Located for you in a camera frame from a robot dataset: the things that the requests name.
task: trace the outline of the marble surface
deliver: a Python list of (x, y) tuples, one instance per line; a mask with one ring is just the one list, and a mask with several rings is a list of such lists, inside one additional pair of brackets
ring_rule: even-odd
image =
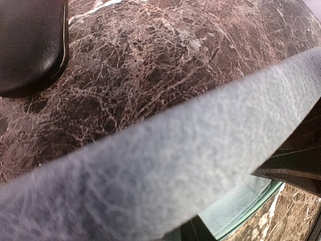
[(321, 198), (286, 185), (224, 241), (304, 241)]
[(321, 2), (319, 0), (303, 0), (315, 16), (321, 20)]
[[(0, 98), (0, 183), (320, 44), (301, 0), (69, 0), (62, 78), (32, 97)], [(281, 200), (280, 215), (291, 207), (293, 220), (295, 205), (316, 207), (292, 187)]]

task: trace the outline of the green glass edge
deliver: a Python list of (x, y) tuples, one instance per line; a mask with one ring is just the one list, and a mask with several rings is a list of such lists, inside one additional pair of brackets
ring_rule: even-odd
[(281, 187), (283, 182), (272, 180), (270, 185), (266, 188), (262, 196), (257, 200), (257, 202), (243, 215), (242, 218), (238, 220), (222, 237), (215, 237), (218, 241), (222, 241), (228, 235), (236, 231), (240, 226), (242, 226), (252, 215), (254, 215), (258, 209), (265, 204), (268, 199)]

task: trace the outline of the brown marble countertop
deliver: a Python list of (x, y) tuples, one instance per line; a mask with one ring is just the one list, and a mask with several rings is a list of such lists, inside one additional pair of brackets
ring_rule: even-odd
[[(320, 45), (320, 22), (301, 0), (69, 0), (62, 78), (32, 97), (0, 98), (0, 182)], [(300, 219), (305, 235), (316, 198), (286, 187), (278, 222), (272, 201), (242, 240), (302, 240), (281, 230)]]
[(285, 185), (224, 241), (304, 241), (321, 198)]

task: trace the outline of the gray fabric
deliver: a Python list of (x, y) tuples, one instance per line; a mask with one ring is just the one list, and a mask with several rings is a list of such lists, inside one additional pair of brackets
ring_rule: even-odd
[(271, 156), (320, 80), (316, 48), (45, 165), (0, 190), (0, 240), (161, 238)]

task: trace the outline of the black cushion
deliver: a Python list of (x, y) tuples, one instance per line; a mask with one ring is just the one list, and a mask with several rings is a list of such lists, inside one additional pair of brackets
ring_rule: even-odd
[(0, 96), (49, 87), (67, 62), (67, 0), (0, 1)]

